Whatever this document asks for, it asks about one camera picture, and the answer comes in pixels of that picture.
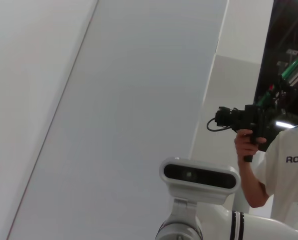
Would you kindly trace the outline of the person's bare hand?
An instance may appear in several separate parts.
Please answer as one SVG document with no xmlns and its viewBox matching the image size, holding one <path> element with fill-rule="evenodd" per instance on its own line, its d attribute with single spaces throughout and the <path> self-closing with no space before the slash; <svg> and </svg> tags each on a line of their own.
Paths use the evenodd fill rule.
<svg viewBox="0 0 298 240">
<path fill-rule="evenodd" d="M 259 150 L 259 145 L 264 144 L 267 140 L 263 137 L 258 137 L 255 143 L 251 142 L 253 132 L 250 129 L 241 129 L 237 131 L 234 140 L 236 153 L 238 157 L 238 164 L 244 164 L 244 157 L 254 156 Z"/>
</svg>

